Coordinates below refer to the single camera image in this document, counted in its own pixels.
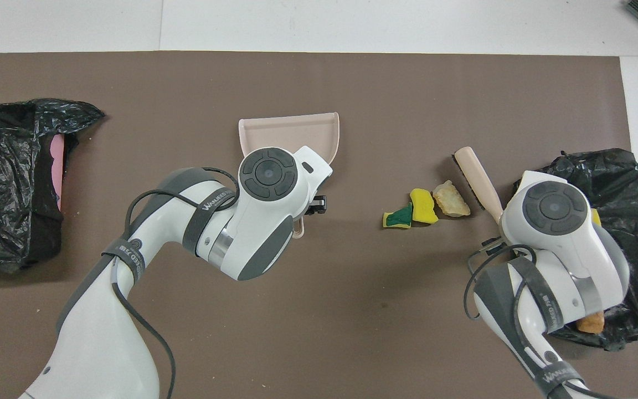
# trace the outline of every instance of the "brown mat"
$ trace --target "brown mat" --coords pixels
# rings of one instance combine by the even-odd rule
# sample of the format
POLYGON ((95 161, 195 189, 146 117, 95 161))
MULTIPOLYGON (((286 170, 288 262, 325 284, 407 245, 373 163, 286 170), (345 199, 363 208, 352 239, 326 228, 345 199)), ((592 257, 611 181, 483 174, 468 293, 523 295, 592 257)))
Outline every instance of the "brown mat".
MULTIPOLYGON (((486 212, 380 228, 414 187, 452 179, 471 145, 506 202, 524 169, 568 152, 628 149, 617 58, 291 53, 0 55, 0 102, 88 101, 109 117, 74 151, 63 250, 0 275, 0 397, 45 366, 55 320, 127 205, 180 167, 237 170, 238 119, 337 111, 341 144, 306 220, 268 275, 236 283, 164 247, 131 301, 177 357, 174 397, 539 397, 483 321, 464 316, 468 253, 486 212)), ((472 197, 469 204, 476 209, 472 197)), ((169 381, 159 344, 142 333, 169 381)), ((590 388, 638 397, 638 342, 607 353, 552 339, 590 388)))

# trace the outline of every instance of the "garbage bag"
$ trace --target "garbage bag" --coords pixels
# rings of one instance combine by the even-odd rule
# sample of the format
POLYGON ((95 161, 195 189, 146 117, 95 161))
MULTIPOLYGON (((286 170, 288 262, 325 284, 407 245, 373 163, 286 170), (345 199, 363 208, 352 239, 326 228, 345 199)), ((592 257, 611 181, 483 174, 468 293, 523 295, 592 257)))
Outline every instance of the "garbage bag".
POLYGON ((0 104, 0 270, 12 273, 58 254, 63 215, 53 187, 50 144, 76 134, 104 113, 91 104, 34 99, 0 104))
POLYGON ((630 265, 630 285, 622 304, 605 310, 600 334, 578 331, 575 323, 551 333, 562 339, 607 351, 638 340, 638 163, 623 149, 580 152, 557 157, 538 170, 567 179, 600 214, 602 227, 620 245, 630 265))

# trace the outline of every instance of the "circular button pad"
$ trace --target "circular button pad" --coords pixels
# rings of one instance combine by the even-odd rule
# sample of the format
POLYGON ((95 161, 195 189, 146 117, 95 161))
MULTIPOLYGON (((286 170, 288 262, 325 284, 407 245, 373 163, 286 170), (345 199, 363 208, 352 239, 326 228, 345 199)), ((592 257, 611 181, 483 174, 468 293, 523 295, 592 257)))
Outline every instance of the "circular button pad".
POLYGON ((279 200, 297 184, 297 166, 284 150, 271 147, 253 151, 240 166, 240 182, 258 200, 279 200))
POLYGON ((574 232, 587 218, 587 201, 561 182, 540 182, 526 192, 523 214, 534 229, 550 236, 574 232))

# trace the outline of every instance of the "velcro strap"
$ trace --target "velcro strap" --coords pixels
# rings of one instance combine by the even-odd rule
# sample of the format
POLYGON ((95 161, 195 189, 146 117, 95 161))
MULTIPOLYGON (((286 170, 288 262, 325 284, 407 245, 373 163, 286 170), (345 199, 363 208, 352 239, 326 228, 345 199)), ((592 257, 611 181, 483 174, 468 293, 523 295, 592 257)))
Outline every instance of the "velcro strap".
POLYGON ((548 397, 553 389, 569 380, 582 381, 583 379, 566 361, 557 361, 545 366, 536 372, 533 379, 544 397, 548 397))
POLYGON ((521 278, 525 281, 526 286, 531 291, 533 299, 538 305, 543 321, 545 321, 547 332, 562 328, 564 325, 563 313, 560 310, 558 301, 553 295, 548 282, 538 271, 533 262, 523 256, 512 260, 510 265, 516 269, 521 278))
POLYGON ((103 255, 117 256, 124 262, 134 275, 135 283, 139 280, 142 272, 147 267, 144 256, 127 240, 117 238, 102 253, 103 255))
POLYGON ((200 236, 203 234, 203 230, 205 230, 208 222, 210 222, 210 217, 213 216, 213 212, 215 212, 220 205, 233 197, 235 197, 235 194, 232 190, 221 187, 198 204, 184 231, 184 239, 182 240, 184 248, 192 252, 193 255, 198 256, 198 253, 195 252, 195 248, 198 245, 200 236))

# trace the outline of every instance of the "dustpan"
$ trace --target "dustpan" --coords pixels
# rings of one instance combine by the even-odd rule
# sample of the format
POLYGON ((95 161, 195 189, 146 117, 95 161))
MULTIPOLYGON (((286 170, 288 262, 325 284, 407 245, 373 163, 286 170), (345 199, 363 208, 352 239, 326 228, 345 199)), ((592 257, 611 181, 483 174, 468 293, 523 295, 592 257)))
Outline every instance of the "dustpan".
MULTIPOLYGON (((243 156, 262 147, 280 147, 296 152, 302 146, 308 146, 331 164, 339 149, 339 114, 240 119, 238 134, 243 156)), ((302 235, 304 218, 295 222, 292 237, 300 238, 302 235)))

